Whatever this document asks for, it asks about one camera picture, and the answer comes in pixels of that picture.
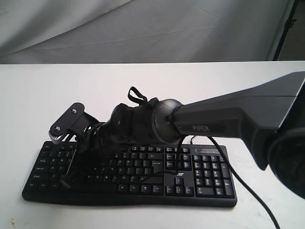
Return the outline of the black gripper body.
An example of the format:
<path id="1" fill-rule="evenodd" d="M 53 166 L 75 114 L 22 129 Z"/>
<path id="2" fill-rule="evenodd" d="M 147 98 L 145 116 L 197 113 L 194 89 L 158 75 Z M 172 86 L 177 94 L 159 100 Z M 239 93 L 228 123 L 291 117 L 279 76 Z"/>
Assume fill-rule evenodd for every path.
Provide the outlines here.
<path id="1" fill-rule="evenodd" d="M 116 154 L 125 152 L 130 142 L 116 142 L 110 132 L 110 123 L 98 123 L 86 133 L 85 139 L 76 148 L 76 162 L 81 165 L 93 165 Z"/>

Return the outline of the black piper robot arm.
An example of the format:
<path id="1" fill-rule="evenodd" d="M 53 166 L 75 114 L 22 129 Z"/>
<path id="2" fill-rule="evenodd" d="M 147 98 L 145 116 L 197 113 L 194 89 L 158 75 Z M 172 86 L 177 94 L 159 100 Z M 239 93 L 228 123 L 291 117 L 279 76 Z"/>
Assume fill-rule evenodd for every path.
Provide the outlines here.
<path id="1" fill-rule="evenodd" d="M 191 104 L 147 99 L 134 87 L 128 97 L 136 106 L 117 105 L 106 123 L 88 132 L 80 153 L 104 157 L 133 144 L 177 144 L 189 135 L 239 138 L 260 169 L 270 167 L 304 197 L 304 72 Z"/>

